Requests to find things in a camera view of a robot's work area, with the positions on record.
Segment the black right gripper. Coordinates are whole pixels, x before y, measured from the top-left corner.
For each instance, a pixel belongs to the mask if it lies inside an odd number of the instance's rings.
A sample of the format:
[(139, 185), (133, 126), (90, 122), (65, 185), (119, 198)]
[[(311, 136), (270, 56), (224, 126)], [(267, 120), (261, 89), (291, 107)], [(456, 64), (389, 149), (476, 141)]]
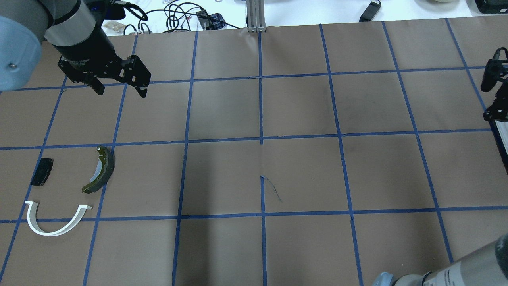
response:
[(490, 105), (483, 113), (485, 121), (508, 121), (508, 82), (505, 80), (500, 88), (495, 93), (495, 98), (492, 105)]

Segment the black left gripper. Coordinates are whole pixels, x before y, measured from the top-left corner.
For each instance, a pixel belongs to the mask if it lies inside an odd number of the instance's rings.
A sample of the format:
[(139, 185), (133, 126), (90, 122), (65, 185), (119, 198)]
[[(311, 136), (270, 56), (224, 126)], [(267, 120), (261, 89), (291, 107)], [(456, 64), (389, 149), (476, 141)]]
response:
[(141, 98), (146, 98), (151, 81), (150, 71), (135, 54), (120, 57), (100, 28), (95, 28), (81, 43), (56, 46), (56, 50), (61, 54), (58, 67), (71, 82), (88, 85), (99, 96), (103, 96), (105, 86), (100, 79), (112, 79), (129, 84)]

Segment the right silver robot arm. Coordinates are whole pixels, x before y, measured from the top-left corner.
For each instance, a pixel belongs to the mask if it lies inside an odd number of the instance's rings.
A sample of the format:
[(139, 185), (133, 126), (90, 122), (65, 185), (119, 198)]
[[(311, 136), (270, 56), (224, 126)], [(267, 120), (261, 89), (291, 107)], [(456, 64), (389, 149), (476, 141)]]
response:
[(464, 71), (402, 75), (414, 135), (366, 138), (374, 213), (355, 213), (375, 285), (506, 286), (507, 157)]

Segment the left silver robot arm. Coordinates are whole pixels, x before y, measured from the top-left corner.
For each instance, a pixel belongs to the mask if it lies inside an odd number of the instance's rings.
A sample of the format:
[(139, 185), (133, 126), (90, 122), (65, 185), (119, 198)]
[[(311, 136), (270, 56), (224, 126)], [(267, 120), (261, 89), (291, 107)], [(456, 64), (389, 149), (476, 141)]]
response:
[(113, 79), (146, 97), (151, 73), (138, 56), (119, 57), (102, 29), (105, 20), (125, 18), (125, 11), (147, 20), (139, 6), (123, 0), (2, 0), (0, 5), (1, 91), (28, 83), (47, 41), (73, 83), (102, 95), (100, 79)]

